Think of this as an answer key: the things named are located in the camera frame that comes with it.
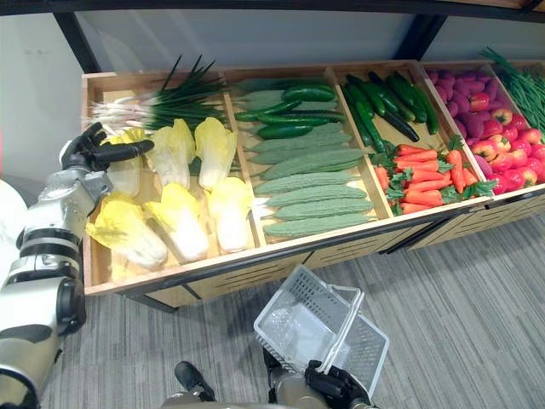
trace white plastic basket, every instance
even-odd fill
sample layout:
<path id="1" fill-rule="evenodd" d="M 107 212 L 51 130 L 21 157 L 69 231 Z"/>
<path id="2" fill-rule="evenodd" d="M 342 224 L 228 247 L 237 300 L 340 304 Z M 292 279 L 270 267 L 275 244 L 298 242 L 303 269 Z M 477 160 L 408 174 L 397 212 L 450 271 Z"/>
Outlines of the white plastic basket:
<path id="1" fill-rule="evenodd" d="M 356 296 L 349 303 L 338 291 Z M 363 297 L 360 289 L 327 285 L 299 265 L 255 320 L 257 340 L 284 368 L 304 373 L 309 360 L 320 360 L 320 372 L 344 369 L 371 397 L 390 342 L 358 314 Z"/>

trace white wall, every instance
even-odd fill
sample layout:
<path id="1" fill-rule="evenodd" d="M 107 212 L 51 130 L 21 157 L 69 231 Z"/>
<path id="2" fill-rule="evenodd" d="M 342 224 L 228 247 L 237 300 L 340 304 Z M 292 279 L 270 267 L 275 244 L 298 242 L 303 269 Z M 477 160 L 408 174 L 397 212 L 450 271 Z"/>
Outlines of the white wall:
<path id="1" fill-rule="evenodd" d="M 545 24 L 449 17 L 423 60 L 475 60 L 486 46 L 513 59 L 545 59 Z"/>
<path id="2" fill-rule="evenodd" d="M 81 130 L 81 75 L 53 15 L 0 17 L 2 178 L 26 200 Z"/>
<path id="3" fill-rule="evenodd" d="M 138 10 L 77 14 L 105 71 L 390 59 L 412 16 L 324 11 Z"/>
<path id="4" fill-rule="evenodd" d="M 147 10 L 78 13 L 103 71 L 390 59 L 412 16 L 347 12 Z M 426 60 L 472 59 L 490 45 L 545 58 L 545 24 L 450 17 Z M 3 178 L 26 199 L 80 130 L 81 69 L 50 14 L 0 17 Z"/>

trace carrot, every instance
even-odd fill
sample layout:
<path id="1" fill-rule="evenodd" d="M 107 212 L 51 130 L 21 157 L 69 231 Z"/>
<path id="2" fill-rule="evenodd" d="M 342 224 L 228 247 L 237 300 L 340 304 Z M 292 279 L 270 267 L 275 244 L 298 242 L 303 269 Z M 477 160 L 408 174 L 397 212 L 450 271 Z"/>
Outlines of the carrot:
<path id="1" fill-rule="evenodd" d="M 469 171 L 469 169 L 463 168 L 463 181 L 466 182 L 466 186 L 473 185 L 479 180 Z"/>
<path id="2" fill-rule="evenodd" d="M 382 190 L 386 192 L 386 189 L 388 189 L 388 185 L 390 184 L 388 171 L 386 170 L 386 168 L 379 166 L 378 168 L 375 168 L 375 173 L 379 183 L 381 184 Z"/>
<path id="3" fill-rule="evenodd" d="M 456 149 L 450 151 L 446 155 L 446 161 L 454 166 L 450 170 L 450 177 L 452 178 L 452 183 L 454 184 L 456 191 L 458 193 L 463 192 L 466 182 L 463 180 L 462 155 L 460 154 L 460 151 L 457 151 Z"/>
<path id="4" fill-rule="evenodd" d="M 440 181 L 443 175 L 439 172 L 428 172 L 426 170 L 413 170 L 410 181 Z"/>
<path id="5" fill-rule="evenodd" d="M 410 213 L 416 213 L 417 211 L 431 209 L 431 207 L 425 206 L 424 204 L 402 203 L 401 209 L 403 209 L 404 215 L 408 215 Z"/>
<path id="6" fill-rule="evenodd" d="M 427 149 L 424 149 L 423 147 L 412 147 L 411 145 L 405 145 L 404 143 L 398 145 L 399 156 L 411 155 L 412 153 L 420 153 L 425 151 L 427 151 Z"/>
<path id="7" fill-rule="evenodd" d="M 425 205 L 430 207 L 437 207 L 443 204 L 443 199 L 441 198 L 441 192 L 439 190 L 428 190 L 427 192 L 410 190 L 405 195 L 404 201 L 414 205 Z"/>
<path id="8" fill-rule="evenodd" d="M 405 162 L 398 161 L 396 162 L 399 170 L 405 170 L 412 168 L 413 172 L 415 170 L 426 170 L 429 172 L 437 172 L 439 170 L 439 163 L 437 160 L 428 160 L 427 162 Z"/>
<path id="9" fill-rule="evenodd" d="M 428 149 L 424 152 L 419 153 L 411 153 L 409 155 L 404 155 L 399 157 L 401 161 L 409 161 L 409 162 L 427 162 L 428 160 L 434 160 L 437 159 L 437 151 L 434 151 L 433 149 Z"/>
<path id="10" fill-rule="evenodd" d="M 419 192 L 427 192 L 428 190 L 439 190 L 443 187 L 447 187 L 451 184 L 450 178 L 448 180 L 440 181 L 420 181 L 418 183 L 409 183 L 406 192 L 411 190 L 417 190 Z"/>

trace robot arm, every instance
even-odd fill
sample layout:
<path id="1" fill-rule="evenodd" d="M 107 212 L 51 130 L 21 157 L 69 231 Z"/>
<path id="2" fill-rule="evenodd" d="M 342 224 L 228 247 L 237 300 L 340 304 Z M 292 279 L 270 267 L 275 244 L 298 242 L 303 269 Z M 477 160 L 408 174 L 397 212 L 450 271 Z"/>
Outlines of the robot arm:
<path id="1" fill-rule="evenodd" d="M 153 147 L 100 145 L 105 137 L 97 123 L 74 139 L 28 210 L 20 258 L 0 290 L 0 409 L 39 407 L 62 338 L 86 320 L 80 244 L 87 217 L 112 190 L 106 169 Z"/>

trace green onion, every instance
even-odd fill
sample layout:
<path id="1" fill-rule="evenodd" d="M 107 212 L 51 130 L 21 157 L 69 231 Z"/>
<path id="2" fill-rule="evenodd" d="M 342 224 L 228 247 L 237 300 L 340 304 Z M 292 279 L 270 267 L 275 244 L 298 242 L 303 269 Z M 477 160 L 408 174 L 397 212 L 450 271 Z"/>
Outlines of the green onion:
<path id="1" fill-rule="evenodd" d="M 483 50 L 481 55 L 503 67 L 504 72 L 499 73 L 498 77 L 528 124 L 542 132 L 542 143 L 545 143 L 545 78 L 524 70 L 520 72 L 490 47 Z"/>
<path id="2" fill-rule="evenodd" d="M 138 124 L 146 130 L 172 126 L 177 118 L 184 118 L 192 130 L 207 117 L 225 121 L 221 104 L 213 104 L 207 100 L 223 92 L 226 85 L 220 78 L 205 78 L 214 62 L 199 66 L 202 58 L 202 55 L 198 57 L 180 85 L 167 88 L 180 63 L 180 55 L 158 92 L 122 98 L 113 104 L 96 104 L 93 121 L 99 120 L 113 129 Z"/>

